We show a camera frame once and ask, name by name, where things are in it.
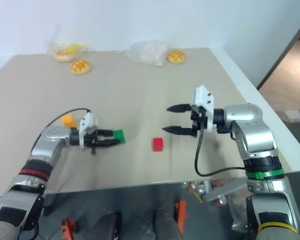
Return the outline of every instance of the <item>yellow ring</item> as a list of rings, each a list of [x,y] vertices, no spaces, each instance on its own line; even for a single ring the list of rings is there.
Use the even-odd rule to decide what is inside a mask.
[[[286,224],[286,223],[278,222],[278,221],[269,221],[269,222],[262,223],[258,227],[258,233],[265,227],[282,227],[282,228],[290,229],[290,230],[298,233],[297,229],[295,229],[293,226]]]

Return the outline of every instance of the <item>orange block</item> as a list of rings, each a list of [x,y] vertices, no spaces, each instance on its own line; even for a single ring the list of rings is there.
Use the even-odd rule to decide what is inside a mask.
[[[76,128],[77,124],[74,117],[71,114],[64,115],[61,117],[62,123],[66,128]]]

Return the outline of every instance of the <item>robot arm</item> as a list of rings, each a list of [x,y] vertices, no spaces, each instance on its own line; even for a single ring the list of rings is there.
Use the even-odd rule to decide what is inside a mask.
[[[250,238],[254,239],[257,233],[266,229],[267,235],[286,232],[282,228],[288,230],[288,236],[293,234],[291,231],[298,233],[300,214],[297,203],[261,109],[250,103],[227,106],[223,117],[220,126],[228,128],[235,136],[248,189],[253,193],[246,200]]]
[[[191,111],[192,128],[170,126],[163,129],[193,137],[197,136],[197,131],[211,132],[213,128],[221,134],[230,133],[243,160],[248,189],[252,192],[246,199],[249,238],[300,239],[296,200],[284,175],[274,136],[263,121],[262,110],[250,103],[214,109],[213,103],[212,94],[204,86],[198,87],[190,104],[167,109],[175,113]]]
[[[79,130],[48,126],[41,132],[25,165],[0,197],[0,240],[15,240],[22,231],[38,228],[43,193],[64,147],[93,149],[120,143],[117,139],[98,140],[100,135],[111,137],[113,131],[97,130],[93,119],[92,113],[88,112],[81,120]]]

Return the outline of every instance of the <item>beige tabletop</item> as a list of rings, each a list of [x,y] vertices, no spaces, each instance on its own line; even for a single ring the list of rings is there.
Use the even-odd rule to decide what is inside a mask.
[[[90,108],[102,129],[123,129],[126,143],[97,149],[65,149],[48,183],[50,192],[83,191],[200,179],[194,169],[197,138],[172,135],[167,126],[190,127],[190,113],[171,113],[171,105],[189,103],[204,85],[215,107],[244,102],[209,49],[185,50],[187,61],[162,67],[132,62],[119,52],[86,56],[92,70],[74,75],[70,63],[45,54],[14,56],[0,70],[0,194],[18,174],[34,140],[57,115]],[[75,114],[79,121],[84,112]],[[153,152],[152,138],[162,137],[163,152]],[[289,170],[281,158],[285,170]],[[242,167],[235,141],[215,132],[204,135],[199,169],[208,173]],[[228,171],[214,179],[244,176]]]

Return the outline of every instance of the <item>food in plastic bag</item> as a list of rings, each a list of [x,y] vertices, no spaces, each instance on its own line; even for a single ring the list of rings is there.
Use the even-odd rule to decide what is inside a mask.
[[[48,54],[59,62],[67,63],[80,58],[87,51],[84,44],[51,44]]]
[[[168,44],[163,41],[140,41],[125,52],[127,59],[161,67],[167,56]]]

